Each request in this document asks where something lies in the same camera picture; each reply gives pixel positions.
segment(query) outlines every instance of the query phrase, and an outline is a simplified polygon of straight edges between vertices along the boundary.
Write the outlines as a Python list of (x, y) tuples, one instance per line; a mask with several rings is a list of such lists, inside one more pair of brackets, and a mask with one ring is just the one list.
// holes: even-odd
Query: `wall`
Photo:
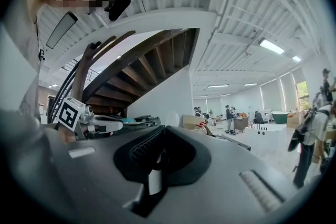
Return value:
[[(304, 61), (301, 66), (307, 82), (309, 102), (312, 105), (312, 100), (316, 93), (320, 91), (320, 86), (323, 85), (322, 70), (324, 68), (331, 70), (331, 65), (328, 57), (325, 54), (320, 54), (319, 56), (313, 56)], [(333, 83), (334, 76), (335, 74), (333, 74), (333, 72), (329, 73), (328, 81), (330, 85)]]
[(158, 116), (163, 125), (171, 112), (179, 115), (180, 126), (183, 114), (194, 115), (188, 67), (181, 69), (128, 107), (129, 118), (142, 115)]
[(223, 106), (227, 104), (234, 106), (236, 112), (245, 112), (247, 115), (251, 113), (254, 116), (256, 110), (261, 111), (263, 107), (263, 101), (261, 99), (260, 87), (254, 86), (248, 90), (232, 94), (228, 97), (223, 97)]
[(201, 111), (202, 113), (206, 113), (207, 109), (206, 109), (206, 99), (194, 99), (194, 104), (193, 107), (201, 107)]
[(48, 95), (56, 96), (58, 91), (52, 90), (50, 88), (45, 88), (42, 86), (38, 87), (38, 102), (43, 104), (43, 110), (47, 110), (48, 105)]
[(261, 86), (265, 110), (282, 111), (280, 95), (280, 92), (282, 94), (282, 89), (280, 87), (277, 79)]
[(217, 97), (217, 98), (207, 98), (207, 102), (208, 102), (208, 112), (210, 111), (210, 109), (212, 109), (213, 116), (223, 114), (221, 99), (219, 97)]

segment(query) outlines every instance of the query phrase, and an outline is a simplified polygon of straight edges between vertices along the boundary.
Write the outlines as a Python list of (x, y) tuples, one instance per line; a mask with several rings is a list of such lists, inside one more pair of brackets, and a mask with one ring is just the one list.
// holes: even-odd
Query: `stair step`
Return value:
[(144, 90), (147, 90), (150, 88), (150, 86), (147, 84), (144, 79), (134, 71), (133, 68), (130, 66), (125, 67), (122, 70), (123, 73), (125, 73), (127, 76), (129, 76), (134, 82), (136, 82), (138, 85), (140, 85)]
[(186, 33), (184, 32), (173, 38), (175, 67), (183, 67), (185, 35)]
[(111, 90), (110, 88), (105, 87), (105, 86), (101, 87), (96, 92), (96, 95), (100, 95), (100, 96), (108, 97), (108, 98), (113, 98), (113, 99), (116, 99), (116, 100), (131, 102), (131, 103), (134, 101), (133, 97), (131, 97), (127, 94), (118, 92), (118, 91)]
[(102, 105), (102, 106), (113, 106), (115, 108), (126, 108), (128, 107), (128, 104), (118, 102), (118, 101), (112, 101), (111, 99), (108, 98), (102, 98), (99, 95), (94, 95), (91, 97), (86, 104), (89, 105)]
[(139, 62), (142, 64), (143, 68), (146, 70), (148, 77), (150, 78), (151, 82), (153, 84), (157, 84), (157, 78), (156, 75), (152, 69), (152, 67), (150, 66), (150, 64), (148, 63), (145, 55), (141, 56), (139, 58)]
[(118, 77), (113, 77), (108, 81), (108, 84), (124, 90), (126, 92), (129, 92), (131, 94), (136, 95), (137, 97), (141, 97), (143, 96), (143, 93), (141, 91), (139, 91), (137, 88), (133, 87), (132, 85), (129, 85), (127, 82), (119, 79)]
[(167, 73), (174, 72), (174, 49), (172, 39), (160, 46), (163, 64)]

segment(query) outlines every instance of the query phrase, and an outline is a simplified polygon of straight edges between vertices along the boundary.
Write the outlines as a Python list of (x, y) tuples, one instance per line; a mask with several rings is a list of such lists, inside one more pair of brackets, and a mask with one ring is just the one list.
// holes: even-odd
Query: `cardboard box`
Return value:
[(182, 115), (183, 128), (187, 130), (194, 130), (197, 128), (197, 124), (204, 122), (202, 117), (196, 117), (191, 115)]
[[(329, 139), (331, 139), (331, 144), (332, 145), (334, 145), (336, 143), (336, 130), (327, 129), (327, 133), (325, 134), (324, 142), (328, 141)], [(316, 156), (319, 156), (319, 153), (318, 153), (318, 150), (317, 150), (317, 147), (316, 147), (316, 145), (318, 143), (319, 142), (316, 141), (315, 149), (314, 149), (314, 155), (313, 155), (313, 158), (312, 158), (312, 162), (317, 163), (317, 164), (320, 162), (320, 158), (316, 158)]]
[(287, 118), (287, 128), (297, 128), (300, 125), (300, 114), (296, 113), (293, 117)]

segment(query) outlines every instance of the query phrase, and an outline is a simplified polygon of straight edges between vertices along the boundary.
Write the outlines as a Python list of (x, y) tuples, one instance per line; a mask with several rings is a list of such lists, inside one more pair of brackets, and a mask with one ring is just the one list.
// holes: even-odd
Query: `window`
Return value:
[(296, 90), (299, 98), (300, 110), (308, 109), (309, 104), (309, 94), (306, 81), (296, 84)]

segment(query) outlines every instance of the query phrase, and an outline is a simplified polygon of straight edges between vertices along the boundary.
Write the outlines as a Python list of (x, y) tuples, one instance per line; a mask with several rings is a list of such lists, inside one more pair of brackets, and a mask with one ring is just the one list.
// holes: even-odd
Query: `white wall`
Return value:
[(163, 125), (171, 112), (179, 115), (180, 126), (183, 114), (194, 115), (188, 67), (181, 69), (128, 107), (129, 118), (158, 116)]
[[(301, 66), (307, 82), (309, 102), (312, 105), (312, 100), (314, 99), (316, 93), (320, 91), (320, 86), (323, 85), (322, 70), (327, 68), (332, 71), (331, 65), (328, 57), (325, 54), (320, 54), (319, 56), (313, 56), (304, 61)], [(330, 85), (333, 83), (334, 76), (335, 74), (333, 74), (333, 72), (329, 73)]]
[(298, 104), (292, 74), (288, 73), (282, 76), (280, 80), (282, 82), (282, 87), (285, 95), (286, 111), (294, 110), (295, 108), (298, 107)]
[(256, 110), (262, 110), (263, 101), (261, 99), (259, 86), (251, 87), (248, 90), (232, 94), (228, 97), (229, 98), (223, 97), (223, 106), (226, 106), (227, 104), (230, 106), (234, 106), (237, 113), (244, 112), (247, 115), (251, 113), (251, 116), (254, 117), (254, 112)]
[(206, 99), (194, 99), (193, 107), (201, 107), (202, 113), (206, 113)]
[(217, 97), (217, 98), (207, 98), (207, 102), (208, 102), (208, 112), (210, 111), (210, 109), (212, 109), (213, 116), (223, 114), (221, 99), (219, 97)]
[(282, 111), (281, 95), (278, 80), (271, 81), (261, 86), (265, 110)]

